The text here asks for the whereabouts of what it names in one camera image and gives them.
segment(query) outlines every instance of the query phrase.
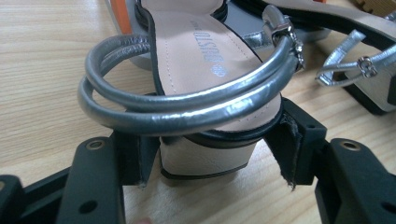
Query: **double strap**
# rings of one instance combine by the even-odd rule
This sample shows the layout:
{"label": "double strap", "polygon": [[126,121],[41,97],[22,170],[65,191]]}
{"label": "double strap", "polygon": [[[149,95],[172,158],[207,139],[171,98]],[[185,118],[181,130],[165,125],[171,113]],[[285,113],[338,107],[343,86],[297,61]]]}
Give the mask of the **double strap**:
{"label": "double strap", "polygon": [[[282,27],[285,23],[290,26],[289,20],[276,7],[270,6],[263,13],[268,15],[272,27]],[[89,117],[121,132],[155,136],[198,133],[242,118],[279,94],[299,64],[296,46],[290,34],[279,33],[273,54],[258,68],[238,79],[193,93],[150,96],[118,90],[104,80],[106,73],[121,61],[149,52],[147,38],[135,35],[110,37],[87,56],[87,74],[80,82],[78,101]],[[97,104],[92,98],[93,90],[123,105],[127,112]]]}

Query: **shoe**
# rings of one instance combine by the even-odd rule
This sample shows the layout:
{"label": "shoe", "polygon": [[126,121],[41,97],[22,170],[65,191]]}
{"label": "shoe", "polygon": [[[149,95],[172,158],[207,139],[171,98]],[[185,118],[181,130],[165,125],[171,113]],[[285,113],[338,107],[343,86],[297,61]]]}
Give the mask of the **shoe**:
{"label": "shoe", "polygon": [[[111,37],[87,56],[87,76],[78,89],[81,108],[119,132],[160,136],[168,177],[205,178],[246,166],[255,143],[279,123],[280,91],[302,62],[295,33],[282,31],[262,63],[240,36],[211,16],[225,4],[139,1],[149,37]],[[269,27],[286,25],[292,32],[277,8],[268,7],[264,17]],[[120,61],[148,51],[157,96],[120,91],[103,80]],[[93,90],[127,112],[98,105]]]}
{"label": "shoe", "polygon": [[[357,9],[332,6],[311,0],[235,0],[235,3],[255,13],[272,4],[277,6],[285,15],[289,15],[293,22],[317,25],[347,35],[357,30],[365,36],[362,39],[363,43],[388,53],[388,62],[392,61],[390,57],[395,54],[395,52],[389,54],[389,51],[392,51],[392,47],[396,44],[396,24],[391,21],[391,17],[389,17],[390,20],[386,20]],[[345,87],[358,102],[376,115],[382,115],[396,109],[396,93],[394,91],[396,74],[393,72],[395,65],[387,64],[388,67],[384,67],[383,72],[378,73],[378,76],[362,79]],[[355,74],[346,73],[345,76],[339,77],[354,78],[355,76]],[[328,85],[326,82],[332,83],[332,80],[330,82],[324,80],[322,83]]]}

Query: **strap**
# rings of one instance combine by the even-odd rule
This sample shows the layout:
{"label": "strap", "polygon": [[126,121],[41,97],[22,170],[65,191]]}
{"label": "strap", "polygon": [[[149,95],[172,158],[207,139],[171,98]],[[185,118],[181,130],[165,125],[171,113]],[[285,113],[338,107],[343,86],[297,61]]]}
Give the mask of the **strap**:
{"label": "strap", "polygon": [[[318,70],[316,80],[324,86],[351,85],[362,78],[370,78],[378,75],[378,71],[396,62],[396,45],[376,54],[375,56],[360,57],[353,63],[340,63],[348,52],[359,44],[365,35],[359,31],[352,33],[330,54],[323,67]],[[344,80],[336,80],[334,72],[356,71],[358,74]]]}
{"label": "strap", "polygon": [[[276,7],[268,7],[264,12],[272,15],[269,19],[274,27],[287,22]],[[89,117],[121,132],[157,136],[198,133],[244,117],[277,95],[298,63],[293,46],[289,35],[282,36],[271,57],[257,69],[215,88],[180,95],[143,96],[115,89],[104,80],[104,71],[126,58],[148,52],[149,43],[135,35],[110,37],[87,56],[87,76],[79,85],[78,102]],[[93,90],[124,105],[128,111],[100,106],[92,98]]]}

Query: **metal buckle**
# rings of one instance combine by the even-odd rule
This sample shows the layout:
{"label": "metal buckle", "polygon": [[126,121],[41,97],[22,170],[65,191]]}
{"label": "metal buckle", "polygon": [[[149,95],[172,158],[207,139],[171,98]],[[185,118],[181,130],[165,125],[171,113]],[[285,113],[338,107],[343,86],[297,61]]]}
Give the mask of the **metal buckle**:
{"label": "metal buckle", "polygon": [[302,68],[305,68],[305,59],[303,56],[304,44],[300,39],[297,38],[297,35],[294,32],[293,24],[289,20],[289,17],[284,16],[284,18],[286,20],[285,23],[274,24],[274,22],[272,22],[271,20],[271,16],[269,17],[263,16],[262,17],[262,20],[264,22],[263,30],[268,35],[271,35],[274,46],[277,45],[277,43],[279,42],[282,36],[288,36],[291,39],[291,41],[293,42],[292,51],[296,55],[299,62],[296,68],[296,72],[297,72]]}
{"label": "metal buckle", "polygon": [[363,56],[358,59],[358,67],[365,77],[374,77],[378,74],[370,57]]}

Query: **wooden surface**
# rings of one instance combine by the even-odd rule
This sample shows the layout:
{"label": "wooden surface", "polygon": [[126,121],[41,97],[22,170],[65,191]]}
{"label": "wooden surface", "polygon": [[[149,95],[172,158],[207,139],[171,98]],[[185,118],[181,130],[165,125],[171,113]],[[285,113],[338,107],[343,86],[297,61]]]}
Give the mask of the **wooden surface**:
{"label": "wooden surface", "polygon": [[[80,142],[111,133],[84,115],[76,91],[88,50],[117,31],[104,0],[1,0],[0,21],[0,174],[18,175],[27,186],[69,166]],[[282,93],[329,129],[328,140],[360,141],[396,173],[396,114],[373,116],[342,89],[314,80],[343,37],[331,33],[306,45],[307,67]],[[360,46],[348,58],[374,52]],[[129,61],[108,80],[128,91],[153,91],[150,72]],[[157,161],[145,189],[125,187],[125,203],[128,223],[143,217],[153,223],[320,222],[314,187],[291,192],[264,142],[247,168],[207,180],[166,180]]]}

